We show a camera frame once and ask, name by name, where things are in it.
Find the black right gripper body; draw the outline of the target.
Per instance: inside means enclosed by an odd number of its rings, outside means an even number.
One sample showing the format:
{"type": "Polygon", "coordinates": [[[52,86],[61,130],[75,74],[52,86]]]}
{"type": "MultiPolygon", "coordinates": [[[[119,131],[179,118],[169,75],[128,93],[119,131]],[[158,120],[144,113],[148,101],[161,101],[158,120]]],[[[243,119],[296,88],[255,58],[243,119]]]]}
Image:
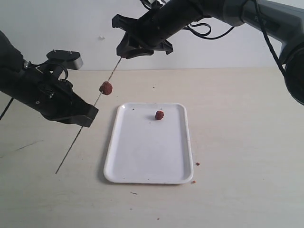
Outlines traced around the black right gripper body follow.
{"type": "Polygon", "coordinates": [[[125,31],[117,47],[146,48],[168,55],[173,52],[173,45],[167,39],[198,20],[199,10],[198,0],[170,0],[138,19],[117,14],[112,18],[112,27],[125,31]]]}

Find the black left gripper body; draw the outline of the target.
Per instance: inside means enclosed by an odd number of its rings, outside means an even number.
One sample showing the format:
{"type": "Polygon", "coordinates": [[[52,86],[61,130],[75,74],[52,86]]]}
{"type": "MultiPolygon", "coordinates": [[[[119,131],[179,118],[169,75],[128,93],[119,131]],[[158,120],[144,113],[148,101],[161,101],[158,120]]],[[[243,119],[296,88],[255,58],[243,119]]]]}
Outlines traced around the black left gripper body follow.
{"type": "Polygon", "coordinates": [[[14,83],[14,98],[38,111],[46,119],[75,123],[83,115],[83,99],[73,91],[62,66],[30,67],[14,83]]]}

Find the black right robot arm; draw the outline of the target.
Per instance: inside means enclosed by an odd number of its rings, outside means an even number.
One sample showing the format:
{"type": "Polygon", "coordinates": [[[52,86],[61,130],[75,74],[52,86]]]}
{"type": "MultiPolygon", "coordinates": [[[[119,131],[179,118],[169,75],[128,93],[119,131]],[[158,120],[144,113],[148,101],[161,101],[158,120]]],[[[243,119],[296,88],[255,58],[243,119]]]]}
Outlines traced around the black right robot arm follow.
{"type": "Polygon", "coordinates": [[[304,102],[304,11],[268,0],[170,0],[154,1],[138,19],[115,15],[113,28],[125,34],[117,46],[118,56],[131,59],[151,56],[155,51],[173,51],[168,38],[205,18],[216,18],[232,28],[248,24],[263,33],[265,41],[278,40],[279,55],[271,53],[290,95],[304,102]]]}

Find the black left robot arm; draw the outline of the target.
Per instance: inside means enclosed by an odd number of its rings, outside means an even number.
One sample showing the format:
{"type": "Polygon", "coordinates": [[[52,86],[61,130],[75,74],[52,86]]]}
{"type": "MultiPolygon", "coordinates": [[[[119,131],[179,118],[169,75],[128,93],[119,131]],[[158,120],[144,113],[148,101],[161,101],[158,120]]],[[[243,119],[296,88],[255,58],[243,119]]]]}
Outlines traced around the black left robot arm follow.
{"type": "Polygon", "coordinates": [[[0,90],[38,111],[49,121],[90,127],[98,109],[73,91],[68,70],[83,65],[80,53],[52,50],[41,64],[26,61],[4,33],[0,34],[0,90]]]}

